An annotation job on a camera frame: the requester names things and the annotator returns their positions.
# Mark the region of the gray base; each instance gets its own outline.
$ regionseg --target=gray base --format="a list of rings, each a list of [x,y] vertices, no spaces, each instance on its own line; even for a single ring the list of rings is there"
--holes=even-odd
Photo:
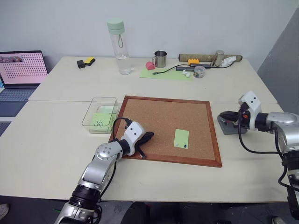
[[[220,116],[217,117],[218,123],[225,135],[229,134],[238,134],[238,129],[234,127],[234,125],[229,122],[229,123],[224,123],[221,121]],[[247,132],[247,129],[241,128],[241,133],[244,134]]]

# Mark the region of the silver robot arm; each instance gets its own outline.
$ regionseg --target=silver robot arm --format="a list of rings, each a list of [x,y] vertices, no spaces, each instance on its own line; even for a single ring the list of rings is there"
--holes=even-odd
[[[245,122],[247,128],[275,134],[276,148],[280,151],[284,166],[284,173],[278,183],[287,188],[291,215],[299,220],[299,116],[281,112],[262,113],[261,103],[252,91],[243,95],[239,104],[239,113],[250,117]],[[281,182],[285,174],[290,185]]]
[[[121,140],[101,144],[96,149],[92,161],[80,177],[71,198],[64,204],[55,224],[92,221],[96,204],[115,172],[116,161],[124,155],[133,155],[136,142],[145,134],[139,123],[129,119],[126,122],[128,127]]]

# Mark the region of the wire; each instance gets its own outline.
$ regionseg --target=wire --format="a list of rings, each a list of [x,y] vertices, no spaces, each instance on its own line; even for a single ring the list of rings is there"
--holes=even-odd
[[[130,119],[128,119],[128,118],[122,118],[122,117],[115,119],[115,121],[113,122],[113,125],[112,125],[112,136],[113,136],[113,140],[115,139],[114,126],[115,126],[116,122],[117,122],[118,120],[120,120],[120,119],[125,120],[126,122],[127,122],[128,120],[130,120]]]
[[[102,191],[102,193],[100,194],[100,199],[103,197],[105,191],[106,191],[107,188],[109,187],[109,185],[110,185],[110,183],[111,183],[111,181],[112,181],[112,179],[113,179],[113,177],[114,177],[115,171],[116,171],[116,161],[115,161],[115,163],[114,163],[114,168],[113,168],[113,173],[112,173],[112,175],[111,175],[111,178],[110,178],[108,184],[106,185],[106,187],[104,188],[104,190]]]
[[[172,68],[166,70],[166,71],[161,71],[161,72],[153,72],[153,75],[157,75],[157,74],[162,74],[162,73],[165,73],[165,72],[168,72],[169,70],[171,69],[174,69],[178,66],[181,66],[181,65],[189,65],[189,64],[179,64],[179,65],[176,65],[176,66],[173,66]],[[210,67],[209,69],[225,69],[225,68],[228,68],[229,66],[226,66],[226,67]]]
[[[97,217],[94,217],[91,220],[92,224],[98,224],[100,222],[100,220],[102,218],[102,211],[103,211],[102,207],[98,205],[97,208],[94,210],[94,212],[97,214]]]
[[[273,128],[274,130],[274,136],[275,136],[275,148],[281,158],[281,160],[284,162],[284,157],[279,149],[279,143],[278,143],[278,128],[277,127],[274,127]],[[282,175],[280,176],[280,178],[278,179],[278,183],[281,185],[281,186],[284,186],[288,189],[292,189],[292,190],[295,190],[295,191],[298,191],[299,192],[299,189],[298,188],[295,188],[291,185],[288,185],[288,184],[285,184],[285,183],[282,183],[282,180],[284,179],[285,175],[286,175],[286,172],[287,172],[287,166],[283,163],[283,167],[284,167],[284,171],[282,173]]]
[[[176,66],[173,66],[172,68],[170,68],[170,69],[168,69],[168,70],[166,70],[166,71],[161,71],[161,72],[153,72],[153,75],[157,75],[157,74],[166,73],[166,72],[168,72],[169,70],[171,70],[171,69],[174,69],[174,68],[176,68],[176,67],[178,67],[178,66],[181,66],[181,65],[188,65],[188,64],[178,64],[178,65],[176,65]]]
[[[284,171],[283,171],[282,175],[280,176],[280,178],[278,179],[278,183],[279,183],[281,186],[284,186],[284,187],[286,187],[286,188],[288,188],[288,189],[291,189],[291,190],[294,190],[294,191],[299,192],[299,189],[298,189],[298,188],[295,188],[295,187],[293,187],[293,186],[291,186],[291,185],[282,183],[282,179],[284,179],[284,177],[285,177],[285,175],[286,175],[286,172],[287,172],[287,167],[286,167],[286,165],[284,165]]]
[[[279,149],[279,144],[278,144],[278,128],[277,127],[274,127],[273,128],[274,130],[274,136],[275,136],[275,148],[278,152],[278,155],[280,156],[281,160],[283,161],[284,160],[284,157]]]
[[[239,118],[238,118],[238,136],[239,136],[239,140],[241,145],[243,146],[243,148],[245,148],[248,152],[250,153],[256,153],[256,154],[278,154],[278,152],[258,152],[258,151],[252,151],[250,149],[248,149],[245,145],[244,142],[242,140],[242,135],[241,135],[241,119],[242,119],[242,112],[239,111]]]

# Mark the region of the laptop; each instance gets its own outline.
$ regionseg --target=laptop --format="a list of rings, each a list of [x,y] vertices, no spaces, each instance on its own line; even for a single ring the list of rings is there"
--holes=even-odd
[[[40,50],[0,52],[0,117],[15,117],[47,75]]]

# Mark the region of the clear plastic container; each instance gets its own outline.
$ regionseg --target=clear plastic container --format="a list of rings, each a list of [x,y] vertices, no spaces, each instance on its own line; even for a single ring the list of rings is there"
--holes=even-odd
[[[203,67],[203,66],[196,66],[194,68],[194,74],[193,74],[193,76],[196,77],[196,78],[202,78],[203,76],[205,76],[205,71],[206,71],[205,67]]]
[[[90,133],[111,133],[119,111],[114,97],[94,97],[83,118],[82,126]]]
[[[119,72],[123,75],[128,75],[131,73],[132,67],[126,44],[123,20],[117,18],[110,19],[107,21],[107,26]]]

